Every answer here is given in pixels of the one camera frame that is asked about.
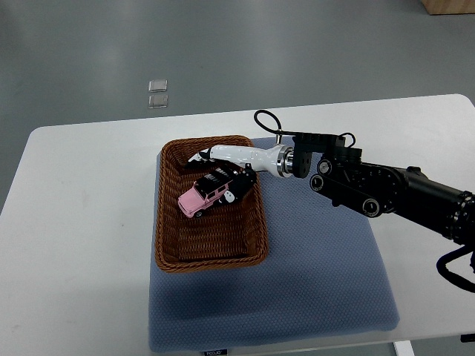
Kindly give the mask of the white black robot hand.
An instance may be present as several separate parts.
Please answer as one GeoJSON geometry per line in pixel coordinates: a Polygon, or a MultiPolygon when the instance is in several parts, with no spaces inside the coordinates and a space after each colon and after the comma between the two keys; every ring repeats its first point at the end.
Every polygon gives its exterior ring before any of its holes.
{"type": "Polygon", "coordinates": [[[293,148],[277,144],[273,148],[261,149],[249,146],[215,145],[189,158],[186,168],[199,168],[207,163],[217,163],[219,168],[227,167],[238,172],[213,205],[228,205],[241,200],[257,182],[257,173],[267,171],[276,177],[292,175],[293,148]]]}

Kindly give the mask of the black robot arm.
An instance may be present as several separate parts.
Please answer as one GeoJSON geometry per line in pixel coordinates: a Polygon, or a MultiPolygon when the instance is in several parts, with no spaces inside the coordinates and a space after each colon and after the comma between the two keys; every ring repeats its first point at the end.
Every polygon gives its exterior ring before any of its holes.
{"type": "Polygon", "coordinates": [[[361,149],[342,135],[296,133],[292,173],[309,176],[312,155],[320,153],[311,189],[366,217],[394,213],[453,240],[474,246],[474,194],[428,179],[420,168],[394,168],[361,161],[361,149]]]}

